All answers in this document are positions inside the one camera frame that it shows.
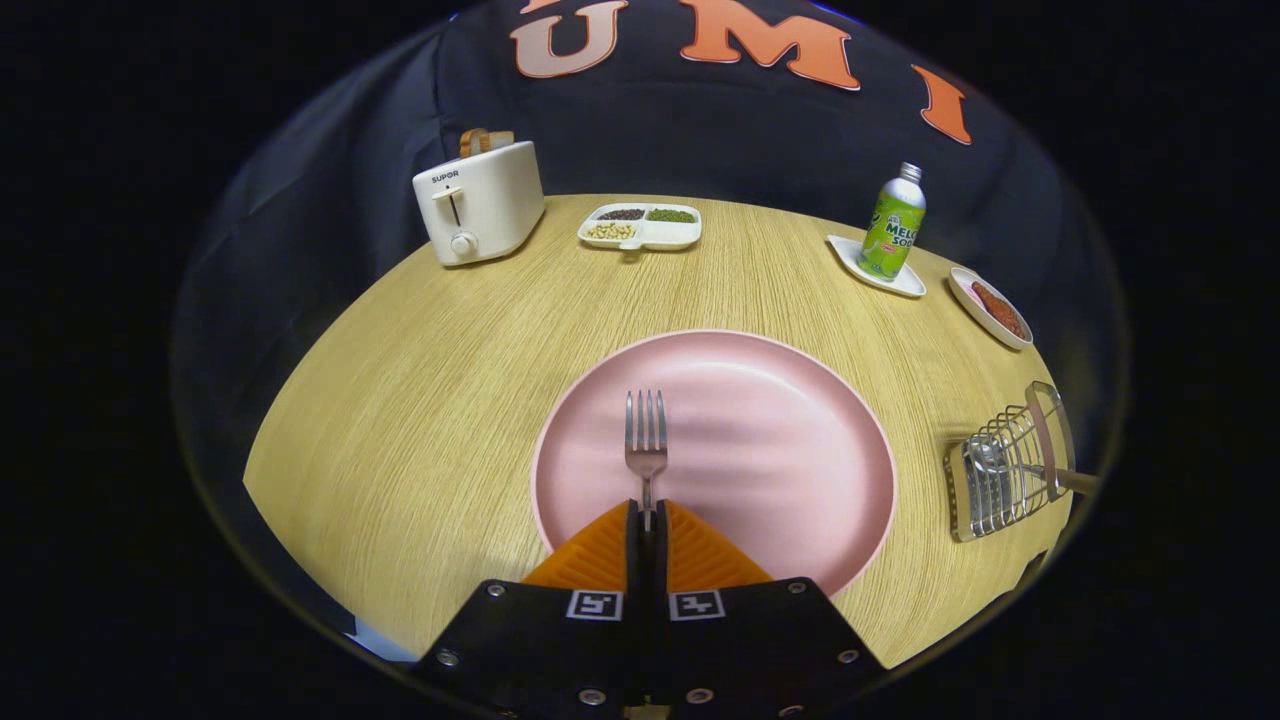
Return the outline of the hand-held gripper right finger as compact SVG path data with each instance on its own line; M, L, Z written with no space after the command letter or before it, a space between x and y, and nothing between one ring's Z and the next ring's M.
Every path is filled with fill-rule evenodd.
M824 716L887 676L810 577L774 579L671 500L655 580L655 702L675 716Z

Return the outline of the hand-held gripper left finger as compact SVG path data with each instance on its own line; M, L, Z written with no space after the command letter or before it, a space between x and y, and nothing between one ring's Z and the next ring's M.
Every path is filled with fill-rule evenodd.
M627 715L643 702L628 577L639 521L626 500L521 582L481 582L412 678L484 716Z

